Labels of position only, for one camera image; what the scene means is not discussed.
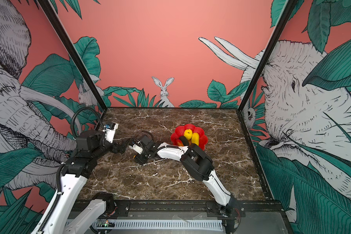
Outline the dark brown fake fruit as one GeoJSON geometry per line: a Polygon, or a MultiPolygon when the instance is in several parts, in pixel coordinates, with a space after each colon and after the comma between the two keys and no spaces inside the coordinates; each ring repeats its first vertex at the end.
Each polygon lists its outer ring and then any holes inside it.
{"type": "Polygon", "coordinates": [[[179,141],[180,141],[179,143],[180,146],[189,146],[190,144],[189,140],[185,136],[180,136],[179,141]]]}

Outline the small yellow fake lemon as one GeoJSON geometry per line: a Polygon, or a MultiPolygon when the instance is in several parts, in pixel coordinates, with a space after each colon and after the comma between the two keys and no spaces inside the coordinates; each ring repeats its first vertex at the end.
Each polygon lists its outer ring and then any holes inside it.
{"type": "Polygon", "coordinates": [[[191,129],[186,129],[184,131],[183,136],[187,139],[187,140],[191,140],[192,136],[193,136],[193,131],[191,129]]]}

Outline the yellow fake mango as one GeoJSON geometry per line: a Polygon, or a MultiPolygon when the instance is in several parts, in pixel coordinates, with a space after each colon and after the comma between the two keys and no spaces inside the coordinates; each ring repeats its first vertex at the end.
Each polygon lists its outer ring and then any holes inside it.
{"type": "Polygon", "coordinates": [[[193,144],[199,145],[199,143],[200,143],[200,135],[199,135],[199,133],[193,132],[192,138],[191,138],[191,142],[193,144]]]}

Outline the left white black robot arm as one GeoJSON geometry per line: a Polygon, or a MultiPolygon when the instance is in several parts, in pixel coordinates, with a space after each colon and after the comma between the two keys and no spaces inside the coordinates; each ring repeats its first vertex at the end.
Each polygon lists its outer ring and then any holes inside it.
{"type": "Polygon", "coordinates": [[[70,223],[67,219],[80,191],[87,183],[97,160],[107,153],[124,153],[128,140],[115,141],[115,130],[88,130],[75,137],[77,147],[72,157],[56,173],[57,189],[34,234],[83,234],[96,219],[116,211],[113,195],[97,194],[87,207],[70,223]]]}

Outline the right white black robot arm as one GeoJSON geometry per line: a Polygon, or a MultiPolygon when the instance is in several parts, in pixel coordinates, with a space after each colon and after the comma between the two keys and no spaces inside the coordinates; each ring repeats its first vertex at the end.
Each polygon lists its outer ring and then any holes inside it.
{"type": "Polygon", "coordinates": [[[129,140],[129,147],[137,154],[134,161],[144,165],[151,158],[179,161],[188,174],[195,180],[201,181],[209,189],[220,205],[220,212],[225,216],[241,216],[241,205],[234,195],[229,192],[217,176],[213,161],[199,146],[192,143],[188,146],[176,146],[166,142],[154,142],[146,135],[140,139],[129,140]]]}

